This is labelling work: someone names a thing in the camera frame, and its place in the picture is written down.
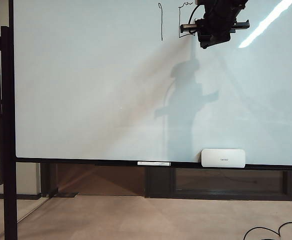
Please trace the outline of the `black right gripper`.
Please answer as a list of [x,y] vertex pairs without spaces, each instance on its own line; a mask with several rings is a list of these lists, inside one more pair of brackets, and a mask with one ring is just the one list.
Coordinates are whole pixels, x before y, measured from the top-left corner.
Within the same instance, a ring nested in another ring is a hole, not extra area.
[[231,34],[250,27],[249,20],[237,21],[241,10],[242,7],[212,7],[211,10],[205,11],[203,18],[195,20],[194,23],[182,24],[179,29],[181,33],[197,34],[200,47],[207,49],[228,42]]

